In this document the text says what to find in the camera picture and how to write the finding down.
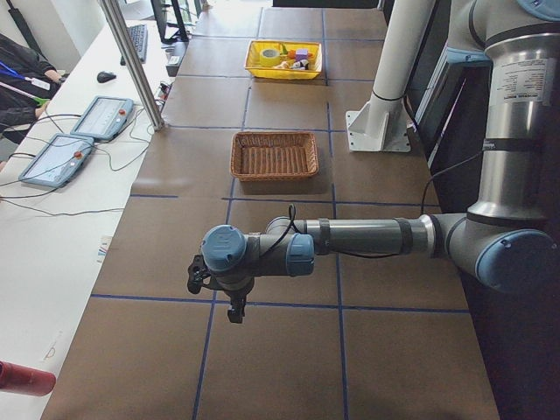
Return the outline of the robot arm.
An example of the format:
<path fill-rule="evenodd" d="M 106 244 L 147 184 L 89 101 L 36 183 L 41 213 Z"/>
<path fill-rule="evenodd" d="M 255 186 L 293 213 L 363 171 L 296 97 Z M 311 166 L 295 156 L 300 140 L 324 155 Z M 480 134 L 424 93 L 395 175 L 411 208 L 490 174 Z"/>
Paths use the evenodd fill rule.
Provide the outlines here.
<path fill-rule="evenodd" d="M 422 252 L 445 256 L 482 284 L 519 293 L 553 280 L 555 241 L 537 204 L 543 129 L 558 108 L 559 4 L 454 1 L 447 59 L 492 66 L 477 201 L 464 213 L 416 219 L 272 220 L 261 233 L 219 225 L 203 237 L 187 289 L 223 291 L 241 323 L 257 277 L 306 276 L 319 255 L 381 259 Z"/>

